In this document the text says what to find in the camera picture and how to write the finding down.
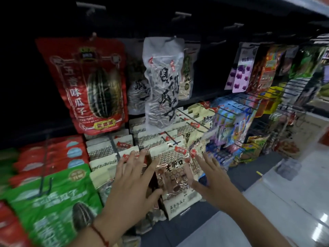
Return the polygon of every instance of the purple fruit image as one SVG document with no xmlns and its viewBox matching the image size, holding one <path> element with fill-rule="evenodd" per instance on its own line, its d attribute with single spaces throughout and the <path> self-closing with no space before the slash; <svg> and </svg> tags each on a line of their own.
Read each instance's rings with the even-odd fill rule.
<svg viewBox="0 0 329 247">
<path fill-rule="evenodd" d="M 238 66 L 238 67 L 237 67 L 237 70 L 240 71 L 240 72 L 242 72 L 242 71 L 244 70 L 243 65 Z"/>
</svg>

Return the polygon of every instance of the red string bracelet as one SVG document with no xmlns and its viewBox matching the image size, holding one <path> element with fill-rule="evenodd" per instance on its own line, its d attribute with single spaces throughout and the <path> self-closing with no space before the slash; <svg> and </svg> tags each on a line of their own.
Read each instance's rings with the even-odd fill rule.
<svg viewBox="0 0 329 247">
<path fill-rule="evenodd" d="M 101 238 L 101 240 L 103 241 L 104 246 L 109 247 L 109 241 L 105 241 L 105 238 L 103 237 L 103 235 L 95 228 L 94 223 L 92 223 L 90 225 L 90 228 L 92 228 L 94 230 L 94 232 L 96 232 L 97 235 Z"/>
</svg>

